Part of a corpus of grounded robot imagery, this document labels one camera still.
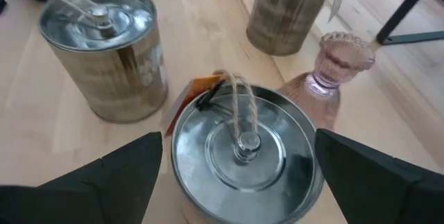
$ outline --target silver metal canister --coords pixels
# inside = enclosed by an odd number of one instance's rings
[[[188,223],[294,223],[318,199],[324,180],[314,154],[313,125],[289,99],[263,87],[252,89],[259,143],[250,138],[251,100],[243,87],[237,89],[237,142],[229,85],[201,111],[196,102],[206,94],[200,95],[176,122],[171,160]],[[239,147],[249,147],[248,155]]]
[[[300,50],[325,0],[255,0],[248,39],[271,55]]]
[[[40,28],[89,106],[106,121],[143,119],[167,97],[151,0],[49,0]]]

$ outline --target tin can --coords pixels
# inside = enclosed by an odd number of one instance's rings
[[[182,212],[188,223],[293,223],[314,205],[323,175],[314,154],[314,127],[289,99],[252,86],[257,105],[260,145],[248,160],[239,159],[250,125],[248,98],[239,94],[240,135],[233,137],[232,87],[223,85],[199,110],[191,102],[173,131],[171,161],[184,194]]]
[[[255,0],[247,27],[250,42],[270,55],[300,50],[325,0]]]
[[[46,4],[41,33],[91,109],[119,123],[143,119],[159,109],[168,85],[154,3],[63,1]],[[98,21],[91,24],[88,14]],[[106,27],[98,24],[101,16],[106,16]]]

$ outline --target wood grain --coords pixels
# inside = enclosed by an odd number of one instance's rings
[[[154,0],[169,97],[139,123],[98,119],[40,35],[42,4],[6,0],[0,16],[0,184],[39,185],[154,130],[194,76],[228,69],[256,84],[280,88],[313,69],[319,39],[330,31],[371,41],[402,0],[344,0],[328,23],[332,0],[316,18],[299,53],[258,51],[245,29],[254,0]],[[395,33],[444,29],[444,4],[421,0]],[[442,41],[380,47],[377,61],[341,87],[334,129],[425,168],[444,172],[444,46]],[[145,223],[183,224],[180,189],[171,171],[169,140]],[[302,223],[346,223],[326,187]]]

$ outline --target black clip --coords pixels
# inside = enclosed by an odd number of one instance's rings
[[[224,82],[224,80],[220,80],[219,82],[217,82],[217,84],[215,84],[215,86],[213,88],[211,88],[211,90],[209,92],[207,92],[205,95],[201,96],[196,101],[196,108],[198,111],[202,111],[203,109],[205,109],[208,106],[209,101],[216,94],[216,92],[219,91],[223,82]]]

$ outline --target orange label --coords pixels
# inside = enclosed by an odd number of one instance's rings
[[[176,121],[178,120],[180,113],[185,109],[185,106],[193,101],[198,95],[202,94],[202,92],[211,89],[220,79],[221,75],[212,75],[194,78],[188,83],[162,120],[162,125],[167,126],[164,137],[173,134]]]

